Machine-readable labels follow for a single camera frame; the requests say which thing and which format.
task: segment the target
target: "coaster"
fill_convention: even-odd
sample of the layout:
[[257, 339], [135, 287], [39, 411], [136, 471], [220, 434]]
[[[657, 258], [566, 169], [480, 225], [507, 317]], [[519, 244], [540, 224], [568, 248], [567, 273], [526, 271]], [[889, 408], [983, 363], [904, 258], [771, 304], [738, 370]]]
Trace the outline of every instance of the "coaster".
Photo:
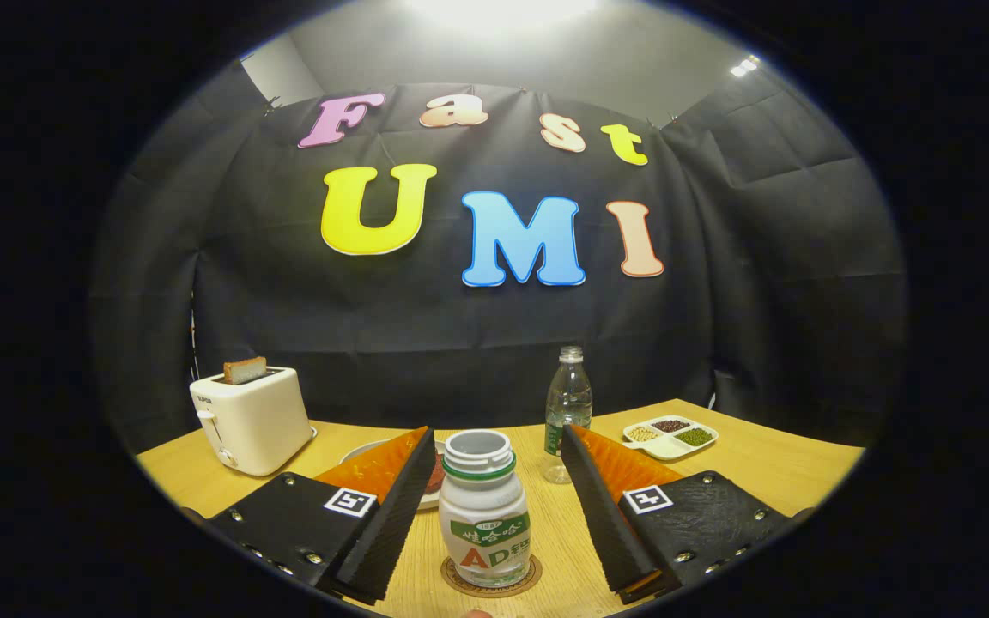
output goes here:
[[460, 575], [457, 574], [456, 566], [452, 564], [451, 558], [446, 558], [445, 562], [440, 563], [440, 576], [444, 578], [448, 585], [454, 588], [454, 590], [462, 591], [466, 595], [481, 598], [502, 598], [523, 593], [523, 591], [529, 590], [529, 588], [532, 588], [537, 583], [537, 580], [541, 578], [541, 571], [541, 561], [535, 555], [530, 555], [529, 572], [525, 573], [525, 577], [517, 584], [511, 584], [501, 588], [483, 588], [464, 582], [464, 579], [460, 578]]

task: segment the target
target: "bread slice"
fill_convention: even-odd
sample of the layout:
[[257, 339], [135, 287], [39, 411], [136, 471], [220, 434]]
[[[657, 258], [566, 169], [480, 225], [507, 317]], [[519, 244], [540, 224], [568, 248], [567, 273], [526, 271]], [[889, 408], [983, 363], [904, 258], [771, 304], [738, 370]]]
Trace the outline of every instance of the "bread slice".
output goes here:
[[264, 375], [266, 375], [266, 357], [264, 356], [223, 364], [223, 380], [228, 384], [243, 384]]

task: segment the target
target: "letter m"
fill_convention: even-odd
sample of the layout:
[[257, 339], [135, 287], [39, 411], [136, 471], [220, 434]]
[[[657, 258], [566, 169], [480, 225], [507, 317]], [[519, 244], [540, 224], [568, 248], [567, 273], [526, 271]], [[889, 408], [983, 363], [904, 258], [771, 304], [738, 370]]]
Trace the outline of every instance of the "letter m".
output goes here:
[[510, 200], [497, 191], [472, 191], [462, 198], [471, 210], [471, 267], [464, 271], [464, 284], [472, 287], [502, 285], [506, 271], [499, 269], [502, 250], [518, 282], [529, 281], [529, 274], [544, 250], [544, 263], [537, 279], [544, 285], [577, 286], [586, 280], [574, 253], [574, 214], [578, 204], [561, 197], [547, 197], [526, 226]]

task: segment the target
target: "black backdrop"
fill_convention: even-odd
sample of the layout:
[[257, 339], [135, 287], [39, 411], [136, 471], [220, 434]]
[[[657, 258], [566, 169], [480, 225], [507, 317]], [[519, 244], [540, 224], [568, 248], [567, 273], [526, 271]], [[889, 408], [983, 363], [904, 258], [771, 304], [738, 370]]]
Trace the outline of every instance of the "black backdrop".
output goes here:
[[[594, 414], [675, 397], [707, 404], [715, 383], [726, 414], [869, 441], [902, 345], [895, 231], [844, 136], [764, 73], [664, 130], [519, 88], [391, 86], [369, 90], [387, 102], [344, 140], [301, 149], [318, 100], [264, 114], [260, 95], [242, 95], [193, 113], [208, 94], [250, 89], [237, 67], [225, 71], [145, 146], [99, 237], [91, 314], [109, 414], [137, 452], [196, 429], [185, 388], [192, 310], [201, 375], [264, 355], [297, 369], [311, 418], [540, 422], [558, 348], [579, 343]], [[478, 95], [489, 120], [420, 126], [425, 102], [443, 94]], [[549, 112], [578, 122], [585, 152], [542, 140], [537, 119]], [[613, 153], [599, 128], [616, 123], [642, 136], [646, 166]], [[323, 176], [376, 168], [361, 221], [382, 226], [396, 208], [388, 172], [404, 163], [437, 168], [415, 241], [377, 257], [326, 246]], [[524, 222], [546, 196], [576, 201], [584, 284], [545, 286], [534, 275], [465, 286], [468, 191], [505, 193]], [[662, 275], [621, 273], [620, 230], [604, 210], [615, 200], [651, 209]]]

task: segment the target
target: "white toaster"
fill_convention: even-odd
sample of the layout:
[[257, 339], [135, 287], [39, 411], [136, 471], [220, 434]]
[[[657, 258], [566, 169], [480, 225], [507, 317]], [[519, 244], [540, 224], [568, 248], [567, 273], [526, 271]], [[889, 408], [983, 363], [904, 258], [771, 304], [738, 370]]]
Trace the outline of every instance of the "white toaster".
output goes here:
[[266, 367], [243, 384], [217, 374], [189, 384], [189, 392], [212, 450], [240, 472], [272, 474], [315, 437], [295, 369]]

